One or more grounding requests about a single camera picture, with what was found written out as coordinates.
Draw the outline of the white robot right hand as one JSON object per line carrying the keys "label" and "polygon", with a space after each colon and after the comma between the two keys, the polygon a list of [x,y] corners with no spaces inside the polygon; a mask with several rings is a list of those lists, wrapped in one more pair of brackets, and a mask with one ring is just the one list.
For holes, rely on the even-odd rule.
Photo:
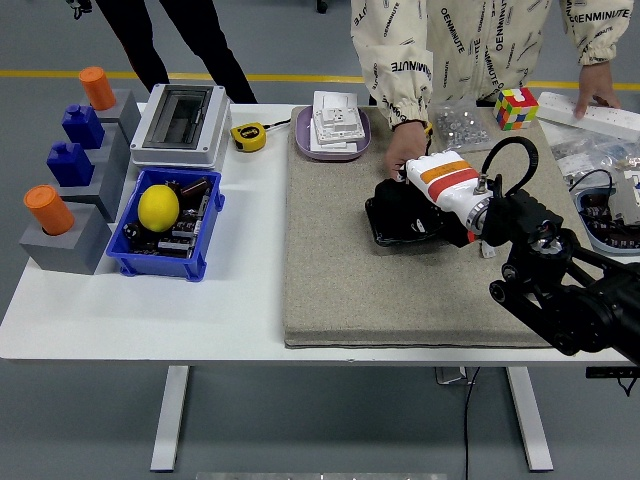
{"label": "white robot right hand", "polygon": [[479,187],[480,174],[458,153],[447,151],[408,160],[408,181],[443,212],[454,213],[461,224],[480,235],[491,192]]}

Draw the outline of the person's left hand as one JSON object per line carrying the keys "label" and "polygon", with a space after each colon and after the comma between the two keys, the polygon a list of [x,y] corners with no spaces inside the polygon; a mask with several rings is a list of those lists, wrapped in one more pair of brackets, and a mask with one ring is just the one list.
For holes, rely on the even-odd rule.
{"label": "person's left hand", "polygon": [[614,91],[610,62],[583,65],[579,75],[579,95],[574,117],[582,119],[591,101],[597,105],[620,109],[621,102]]}

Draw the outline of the person's right hand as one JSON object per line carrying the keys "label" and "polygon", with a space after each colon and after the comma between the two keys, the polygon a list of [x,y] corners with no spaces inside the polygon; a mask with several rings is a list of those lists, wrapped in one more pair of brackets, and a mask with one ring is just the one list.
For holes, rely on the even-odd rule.
{"label": "person's right hand", "polygon": [[427,151],[426,125],[422,121],[409,121],[394,127],[392,138],[384,155],[384,166],[392,180],[407,160],[424,156]]}

